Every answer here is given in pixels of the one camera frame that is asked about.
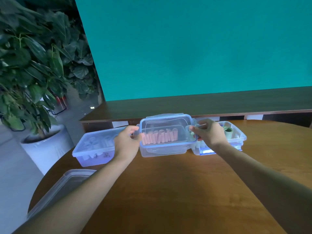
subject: clear plastic box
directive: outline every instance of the clear plastic box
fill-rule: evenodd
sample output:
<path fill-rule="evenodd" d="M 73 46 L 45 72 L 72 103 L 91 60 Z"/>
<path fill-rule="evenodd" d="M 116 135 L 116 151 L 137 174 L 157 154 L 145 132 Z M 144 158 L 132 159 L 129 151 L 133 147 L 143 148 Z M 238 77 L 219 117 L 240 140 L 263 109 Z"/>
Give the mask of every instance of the clear plastic box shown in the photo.
<path fill-rule="evenodd" d="M 83 167 L 108 163 L 115 153 L 114 138 L 124 128 L 85 133 L 73 150 L 73 157 L 76 157 Z"/>
<path fill-rule="evenodd" d="M 246 135 L 234 124 L 228 121 L 220 121 L 218 122 L 220 126 L 227 126 L 233 129 L 232 138 L 228 139 L 230 145 L 234 148 L 242 151 L 241 147 L 244 144 L 244 141 L 247 140 Z M 192 145 L 192 150 L 195 155 L 210 155 L 215 154 L 215 152 L 210 149 L 204 141 L 197 141 Z"/>
<path fill-rule="evenodd" d="M 138 133 L 145 133 L 140 143 L 143 157 L 155 157 L 186 153 L 195 144 L 196 138 L 190 135 L 189 126 L 194 125 L 188 114 L 161 114 L 140 121 Z"/>
<path fill-rule="evenodd" d="M 64 173 L 64 175 L 55 183 L 52 188 L 41 198 L 41 200 L 27 214 L 27 219 L 32 218 L 42 209 L 54 204 L 62 197 L 76 189 L 96 170 L 90 169 L 72 169 Z"/>

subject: open plastic container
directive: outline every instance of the open plastic container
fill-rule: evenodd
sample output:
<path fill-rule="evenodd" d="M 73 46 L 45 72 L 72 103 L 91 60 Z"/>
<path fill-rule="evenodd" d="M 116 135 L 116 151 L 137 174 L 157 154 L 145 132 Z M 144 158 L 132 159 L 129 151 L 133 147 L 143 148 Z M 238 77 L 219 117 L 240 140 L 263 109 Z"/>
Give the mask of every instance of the open plastic container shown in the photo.
<path fill-rule="evenodd" d="M 55 183 L 52 188 L 41 198 L 41 200 L 27 214 L 27 219 L 35 216 L 42 209 L 54 204 L 59 199 L 76 189 L 84 180 L 95 173 L 96 170 L 72 169 Z"/>
<path fill-rule="evenodd" d="M 108 163 L 115 153 L 114 138 L 124 128 L 85 133 L 73 150 L 73 157 L 76 157 L 83 167 Z"/>
<path fill-rule="evenodd" d="M 193 125 L 191 116 L 183 113 L 161 114 L 142 119 L 138 125 L 139 131 L 134 133 L 145 133 L 150 139 L 150 143 L 140 143 L 142 156 L 155 157 L 186 153 L 197 139 L 190 135 L 190 125 Z M 167 134 L 168 140 L 159 139 L 162 133 Z"/>
<path fill-rule="evenodd" d="M 228 126 L 233 129 L 232 138 L 228 139 L 230 145 L 234 148 L 242 151 L 241 147 L 244 144 L 244 141 L 247 140 L 247 136 L 234 124 L 228 121 L 220 121 L 218 122 L 220 126 Z M 210 149 L 204 141 L 197 141 L 195 144 L 192 145 L 192 150 L 195 155 L 209 155 L 215 154 L 215 152 Z"/>

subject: green board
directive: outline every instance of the green board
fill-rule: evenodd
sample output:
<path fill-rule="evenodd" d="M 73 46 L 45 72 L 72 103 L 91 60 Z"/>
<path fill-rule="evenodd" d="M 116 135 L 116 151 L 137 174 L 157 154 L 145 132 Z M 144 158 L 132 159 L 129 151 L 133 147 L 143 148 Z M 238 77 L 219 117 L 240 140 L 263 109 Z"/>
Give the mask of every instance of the green board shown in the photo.
<path fill-rule="evenodd" d="M 312 0 L 76 0 L 107 101 L 312 85 Z"/>

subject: green rolled material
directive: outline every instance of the green rolled material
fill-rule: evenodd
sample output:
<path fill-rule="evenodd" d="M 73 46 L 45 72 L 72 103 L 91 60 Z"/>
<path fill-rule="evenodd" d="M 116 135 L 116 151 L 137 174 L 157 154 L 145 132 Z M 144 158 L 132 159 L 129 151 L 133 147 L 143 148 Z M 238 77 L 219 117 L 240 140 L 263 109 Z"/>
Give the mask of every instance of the green rolled material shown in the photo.
<path fill-rule="evenodd" d="M 227 139 L 232 139 L 233 129 L 228 126 L 223 126 L 224 134 Z"/>

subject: forearm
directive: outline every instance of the forearm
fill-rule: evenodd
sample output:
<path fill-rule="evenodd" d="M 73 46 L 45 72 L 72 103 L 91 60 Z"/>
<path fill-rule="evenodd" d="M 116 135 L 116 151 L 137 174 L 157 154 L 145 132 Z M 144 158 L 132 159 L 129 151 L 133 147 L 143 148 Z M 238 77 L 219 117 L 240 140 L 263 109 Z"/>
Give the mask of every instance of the forearm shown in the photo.
<path fill-rule="evenodd" d="M 311 233 L 312 190 L 231 145 L 219 145 L 213 150 L 231 166 L 286 232 Z"/>
<path fill-rule="evenodd" d="M 130 162 L 113 159 L 81 186 L 29 220 L 15 233 L 80 233 Z"/>

